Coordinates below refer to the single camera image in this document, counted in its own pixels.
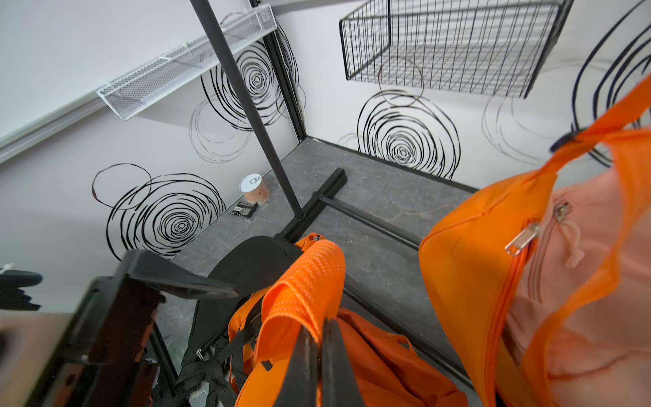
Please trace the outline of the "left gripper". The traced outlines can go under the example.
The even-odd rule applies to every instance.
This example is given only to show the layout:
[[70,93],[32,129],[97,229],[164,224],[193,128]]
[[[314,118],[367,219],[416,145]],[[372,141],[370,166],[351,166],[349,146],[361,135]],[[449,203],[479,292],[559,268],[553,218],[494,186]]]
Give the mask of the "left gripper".
[[157,377],[169,388],[176,381],[155,322],[166,293],[217,299],[237,290],[150,251],[127,252],[113,276],[91,284],[25,405],[188,405],[185,397],[154,388]]

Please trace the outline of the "orange sling bag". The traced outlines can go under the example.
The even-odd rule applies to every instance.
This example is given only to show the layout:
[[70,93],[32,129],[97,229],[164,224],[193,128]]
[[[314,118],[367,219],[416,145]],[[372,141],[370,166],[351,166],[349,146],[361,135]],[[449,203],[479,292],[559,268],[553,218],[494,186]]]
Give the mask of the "orange sling bag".
[[[546,374],[551,337],[575,311],[615,291],[620,251],[641,217],[650,217],[650,129],[632,125],[649,107],[644,80],[587,130],[561,138],[543,167],[483,188],[421,242],[432,306],[484,405],[558,406]],[[619,235],[598,271],[544,320],[516,362],[504,330],[552,194],[606,171],[619,180]]]

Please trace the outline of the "pink sling bag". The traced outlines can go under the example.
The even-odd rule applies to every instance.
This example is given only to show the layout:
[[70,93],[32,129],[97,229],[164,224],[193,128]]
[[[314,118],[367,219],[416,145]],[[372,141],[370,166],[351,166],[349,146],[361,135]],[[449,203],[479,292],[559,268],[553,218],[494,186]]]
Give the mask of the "pink sling bag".
[[[622,225],[615,171],[556,190],[542,237],[526,265],[504,330],[521,362],[544,320],[604,262]],[[620,251],[619,286],[570,315],[551,337],[546,374],[558,406],[650,403],[650,217],[643,215]]]

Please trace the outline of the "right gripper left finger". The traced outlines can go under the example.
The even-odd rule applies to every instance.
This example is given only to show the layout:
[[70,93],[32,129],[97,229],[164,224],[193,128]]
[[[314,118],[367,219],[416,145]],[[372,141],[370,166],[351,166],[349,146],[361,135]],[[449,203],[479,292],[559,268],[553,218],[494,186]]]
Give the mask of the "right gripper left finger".
[[274,407],[316,407],[320,348],[310,332],[299,331]]

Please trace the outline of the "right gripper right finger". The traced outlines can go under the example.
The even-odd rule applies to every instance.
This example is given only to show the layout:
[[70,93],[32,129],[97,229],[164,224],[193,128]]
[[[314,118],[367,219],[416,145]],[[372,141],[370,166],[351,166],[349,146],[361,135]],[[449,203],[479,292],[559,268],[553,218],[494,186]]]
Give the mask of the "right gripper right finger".
[[322,405],[364,407],[341,330],[335,320],[324,325],[321,345]]

